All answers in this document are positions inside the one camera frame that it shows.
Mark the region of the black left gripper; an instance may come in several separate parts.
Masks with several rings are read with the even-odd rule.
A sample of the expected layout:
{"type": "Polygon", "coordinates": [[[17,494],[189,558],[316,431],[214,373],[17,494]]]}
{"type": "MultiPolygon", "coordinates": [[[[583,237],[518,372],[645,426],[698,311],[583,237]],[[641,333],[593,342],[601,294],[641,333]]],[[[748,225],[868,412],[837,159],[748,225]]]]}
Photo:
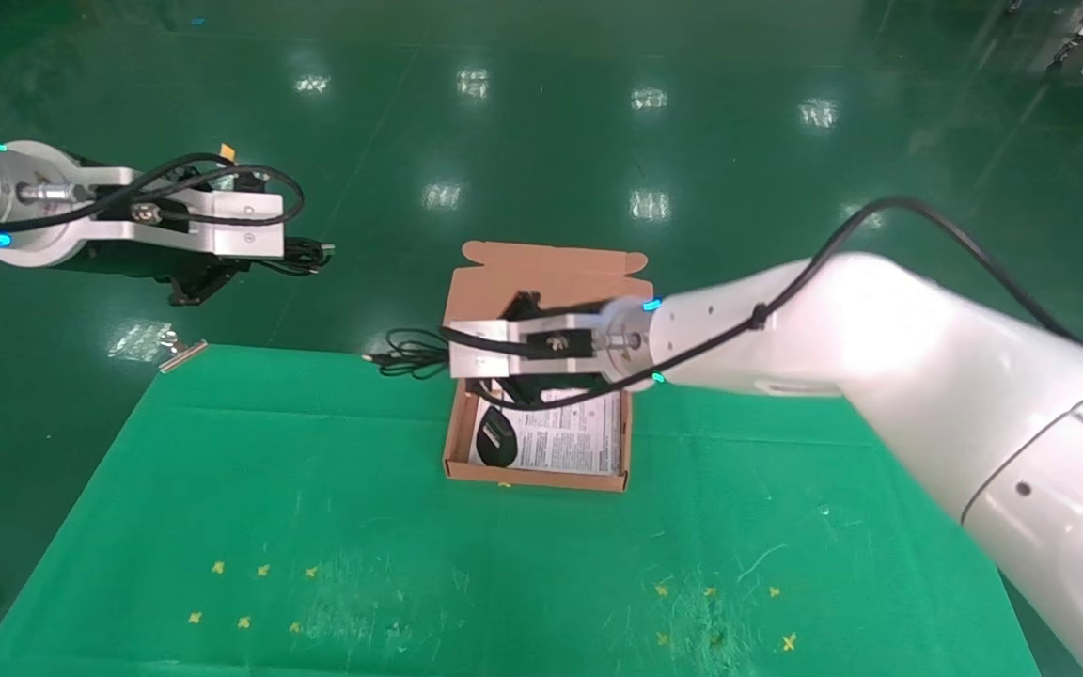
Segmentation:
{"type": "Polygon", "coordinates": [[[69,273],[129,276],[168,282],[169,305],[203,305],[250,262],[153,244],[84,244],[55,268],[69,273]]]}

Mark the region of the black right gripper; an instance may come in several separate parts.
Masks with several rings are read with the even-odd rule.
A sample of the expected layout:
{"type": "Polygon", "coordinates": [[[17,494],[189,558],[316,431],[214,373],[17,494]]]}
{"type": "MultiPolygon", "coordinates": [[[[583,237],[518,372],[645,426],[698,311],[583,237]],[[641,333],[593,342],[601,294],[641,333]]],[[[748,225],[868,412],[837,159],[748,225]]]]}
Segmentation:
{"type": "MultiPolygon", "coordinates": [[[[542,317],[542,292],[518,291],[500,313],[500,320],[523,322],[542,317]]],[[[571,391],[563,400],[589,395],[602,396],[611,391],[611,383],[604,374],[560,373],[551,378],[549,374],[511,374],[499,378],[472,378],[468,380],[468,393],[503,408],[556,408],[557,404],[546,401],[544,393],[556,385],[558,390],[571,391]]]]}

